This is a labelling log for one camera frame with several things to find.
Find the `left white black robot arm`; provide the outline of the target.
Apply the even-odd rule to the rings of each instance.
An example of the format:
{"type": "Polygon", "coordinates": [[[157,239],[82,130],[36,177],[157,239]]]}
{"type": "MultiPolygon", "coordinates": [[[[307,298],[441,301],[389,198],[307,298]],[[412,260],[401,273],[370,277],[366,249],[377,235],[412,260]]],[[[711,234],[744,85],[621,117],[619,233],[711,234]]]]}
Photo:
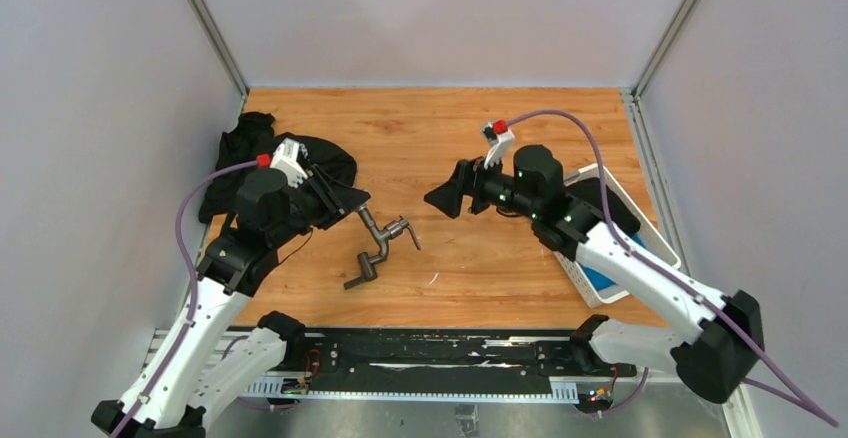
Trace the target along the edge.
{"type": "Polygon", "coordinates": [[[204,181],[236,171],[247,173],[236,195],[236,226],[222,231],[200,261],[184,259],[188,295],[162,346],[120,398],[98,403],[92,413],[92,424],[109,437],[204,437],[266,371],[295,370],[306,360],[304,325],[271,312],[227,357],[207,366],[224,332],[281,265],[280,248],[331,228],[370,195],[316,165],[268,155],[204,181]]]}

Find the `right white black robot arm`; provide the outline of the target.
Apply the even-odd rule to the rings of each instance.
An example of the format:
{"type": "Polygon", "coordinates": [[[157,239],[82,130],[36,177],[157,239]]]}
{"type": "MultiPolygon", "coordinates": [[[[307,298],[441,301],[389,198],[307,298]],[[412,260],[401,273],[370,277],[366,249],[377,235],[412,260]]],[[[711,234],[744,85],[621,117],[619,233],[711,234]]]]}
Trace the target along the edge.
{"type": "Polygon", "coordinates": [[[494,205],[526,217],[544,247],[607,276],[665,320],[657,328],[590,317],[572,337],[580,372],[633,364],[674,373],[700,398],[727,402],[764,349],[759,302],[743,290],[729,295],[698,282],[607,223],[594,202],[566,186],[562,164],[546,147],[520,148],[513,169],[507,175],[483,158],[462,159],[424,200],[450,218],[466,197],[473,214],[494,205]]]}

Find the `grey faucet with lever handle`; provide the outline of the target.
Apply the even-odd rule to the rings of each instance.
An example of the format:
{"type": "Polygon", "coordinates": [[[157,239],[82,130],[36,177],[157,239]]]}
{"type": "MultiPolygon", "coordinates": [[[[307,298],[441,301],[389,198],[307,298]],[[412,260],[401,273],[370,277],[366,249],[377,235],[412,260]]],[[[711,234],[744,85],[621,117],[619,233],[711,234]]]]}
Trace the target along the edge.
{"type": "Polygon", "coordinates": [[[366,205],[360,206],[356,210],[356,213],[378,246],[378,251],[375,255],[369,255],[368,253],[365,254],[367,263],[375,265],[386,261],[389,256],[390,241],[400,237],[405,232],[409,233],[415,248],[418,251],[422,250],[420,241],[411,222],[405,217],[400,216],[398,219],[390,221],[385,226],[380,227],[366,205]]]}

